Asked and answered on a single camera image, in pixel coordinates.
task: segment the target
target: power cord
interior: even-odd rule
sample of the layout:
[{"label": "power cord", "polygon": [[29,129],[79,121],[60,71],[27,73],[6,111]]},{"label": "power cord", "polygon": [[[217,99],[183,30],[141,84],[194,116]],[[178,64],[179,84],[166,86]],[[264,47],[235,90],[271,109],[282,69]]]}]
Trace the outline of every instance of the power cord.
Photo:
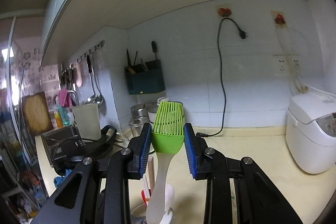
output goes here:
[{"label": "power cord", "polygon": [[55,150],[52,154],[52,157],[51,157],[51,160],[54,160],[55,159],[55,154],[56,154],[56,151],[58,150],[58,148],[60,147],[61,144],[65,143],[65,142],[68,142],[68,141],[72,141],[72,140],[85,140],[85,141],[92,141],[92,142],[97,142],[97,143],[101,143],[101,144],[107,144],[107,145],[114,145],[114,146],[117,146],[117,147],[120,147],[120,148],[124,148],[123,146],[121,145],[118,145],[118,144],[110,144],[110,143],[106,143],[106,142],[100,142],[99,140],[93,140],[93,139],[88,139],[88,138],[78,138],[78,135],[75,135],[71,138],[67,138],[67,139],[64,139],[64,140],[61,140],[55,147]]},{"label": "power cord", "polygon": [[245,39],[247,37],[247,33],[244,32],[239,27],[239,25],[237,24],[237,22],[235,22],[232,18],[229,18],[229,17],[223,17],[222,18],[222,20],[220,21],[219,27],[218,27],[218,32],[217,32],[217,50],[218,50],[219,60],[220,60],[220,83],[221,83],[223,94],[224,94],[224,109],[223,109],[223,116],[222,116],[222,126],[220,128],[220,131],[218,131],[215,134],[208,135],[208,134],[205,134],[205,133],[198,132],[198,133],[196,133],[197,137],[204,137],[204,138],[206,138],[206,137],[213,137],[213,136],[216,136],[219,133],[221,133],[222,130],[223,130],[223,128],[224,128],[224,116],[225,116],[225,109],[226,109],[226,92],[225,92],[224,83],[223,83],[223,60],[222,60],[221,48],[219,47],[219,35],[221,34],[222,23],[226,19],[231,20],[236,25],[236,27],[238,29],[238,32],[239,32],[239,36],[240,36],[241,39]]}]

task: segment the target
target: wooden cutting board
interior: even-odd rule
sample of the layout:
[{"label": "wooden cutting board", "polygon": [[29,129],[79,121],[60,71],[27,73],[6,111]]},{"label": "wooden cutting board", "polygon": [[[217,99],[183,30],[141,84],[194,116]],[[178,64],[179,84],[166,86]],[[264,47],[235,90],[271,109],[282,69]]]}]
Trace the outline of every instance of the wooden cutting board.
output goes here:
[{"label": "wooden cutting board", "polygon": [[22,97],[22,112],[33,137],[53,129],[44,92]]}]

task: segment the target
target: utensil holder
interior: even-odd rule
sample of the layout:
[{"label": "utensil holder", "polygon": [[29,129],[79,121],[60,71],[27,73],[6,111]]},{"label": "utensil holder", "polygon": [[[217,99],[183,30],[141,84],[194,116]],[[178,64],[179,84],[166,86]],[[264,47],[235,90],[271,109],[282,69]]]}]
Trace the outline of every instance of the utensil holder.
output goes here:
[{"label": "utensil holder", "polygon": [[132,66],[135,74],[131,74],[128,67],[125,67],[125,78],[130,95],[158,93],[166,89],[160,60],[146,62],[146,65],[148,71],[143,71],[141,64]]}]

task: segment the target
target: metal screw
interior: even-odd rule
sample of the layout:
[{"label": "metal screw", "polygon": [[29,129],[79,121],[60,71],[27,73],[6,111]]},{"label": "metal screw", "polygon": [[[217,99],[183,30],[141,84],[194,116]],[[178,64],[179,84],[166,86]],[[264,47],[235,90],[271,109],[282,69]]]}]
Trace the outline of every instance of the metal screw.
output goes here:
[{"label": "metal screw", "polygon": [[129,148],[124,148],[121,150],[121,154],[123,155],[128,155],[129,153],[131,153],[131,150]]},{"label": "metal screw", "polygon": [[252,164],[253,160],[250,157],[245,157],[245,158],[243,158],[243,162],[245,164]]},{"label": "metal screw", "polygon": [[208,155],[212,155],[212,154],[215,153],[215,150],[213,148],[211,148],[211,147],[206,148],[204,151]]},{"label": "metal screw", "polygon": [[92,162],[92,158],[89,158],[89,157],[87,157],[87,158],[85,158],[84,160],[83,160],[83,163],[85,164],[85,165],[88,165],[88,164],[90,164]]}]

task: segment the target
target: metal canister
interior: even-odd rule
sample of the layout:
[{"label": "metal canister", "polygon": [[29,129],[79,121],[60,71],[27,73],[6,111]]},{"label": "metal canister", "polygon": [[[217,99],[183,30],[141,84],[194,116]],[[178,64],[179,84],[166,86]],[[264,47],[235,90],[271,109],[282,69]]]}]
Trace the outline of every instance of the metal canister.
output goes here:
[{"label": "metal canister", "polygon": [[148,118],[147,108],[152,106],[152,103],[137,104],[131,107],[131,115],[133,118]]}]

